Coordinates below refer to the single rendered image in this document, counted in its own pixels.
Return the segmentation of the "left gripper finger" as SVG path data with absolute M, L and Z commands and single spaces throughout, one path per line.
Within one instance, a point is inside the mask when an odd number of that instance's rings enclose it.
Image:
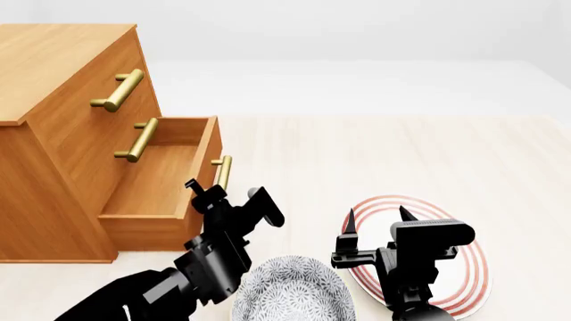
M 204 192 L 206 202 L 219 202 L 227 197 L 227 192 L 220 185 L 214 185 Z
M 204 194 L 203 187 L 196 181 L 195 178 L 191 178 L 184 184 L 185 189 L 191 189 L 195 197 L 201 197 Z

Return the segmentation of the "brass handle of drawer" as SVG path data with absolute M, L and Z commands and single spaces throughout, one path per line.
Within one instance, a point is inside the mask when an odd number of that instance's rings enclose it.
M 228 186 L 228 180 L 230 175 L 230 170 L 232 166 L 233 158 L 229 155 L 223 156 L 220 160 L 211 160 L 211 165 L 219 168 L 217 184 L 226 190 Z

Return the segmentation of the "wooden drawer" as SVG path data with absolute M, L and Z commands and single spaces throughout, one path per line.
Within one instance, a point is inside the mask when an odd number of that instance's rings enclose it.
M 122 171 L 125 151 L 138 136 L 133 128 L 160 116 L 151 83 L 142 79 L 116 112 L 93 107 L 95 98 L 109 98 L 120 82 L 116 74 L 145 70 L 137 33 L 131 29 L 107 47 L 57 90 L 54 99 L 33 116 L 39 132 L 54 150 L 62 167 L 72 175 L 93 171 Z
M 126 173 L 104 206 L 99 221 L 118 251 L 183 251 L 200 234 L 203 215 L 185 183 L 213 185 L 221 155 L 217 117 L 158 119 L 141 159 Z
M 101 213 L 128 162 L 113 157 L 132 146 L 140 131 L 134 124 L 161 116 L 152 86 L 144 78 L 118 111 L 91 107 L 89 101 L 108 98 L 118 87 L 115 76 L 103 77 L 101 86 L 89 86 L 64 107 L 55 123 L 55 148 L 79 190 L 80 203 L 88 213 Z

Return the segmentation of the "wooden three-drawer cabinet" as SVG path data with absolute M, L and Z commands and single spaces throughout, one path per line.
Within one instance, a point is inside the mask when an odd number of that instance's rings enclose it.
M 109 263 L 118 251 L 34 124 L 133 24 L 0 25 L 0 263 Z

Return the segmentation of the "white plate with red rings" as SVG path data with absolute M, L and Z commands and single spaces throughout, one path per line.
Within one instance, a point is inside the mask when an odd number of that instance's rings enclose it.
M 401 221 L 400 207 L 420 220 L 453 218 L 437 205 L 415 197 L 371 197 L 352 208 L 361 251 L 374 251 L 393 240 L 390 226 Z M 429 303 L 457 321 L 467 321 L 485 304 L 492 290 L 492 272 L 483 249 L 477 242 L 460 246 L 454 259 L 438 260 L 435 266 L 439 275 L 430 285 L 433 297 Z

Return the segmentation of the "grey floral patterned bowl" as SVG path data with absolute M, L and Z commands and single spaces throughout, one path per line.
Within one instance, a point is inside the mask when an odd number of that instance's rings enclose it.
M 317 259 L 281 256 L 243 278 L 231 321 L 357 321 L 342 278 Z

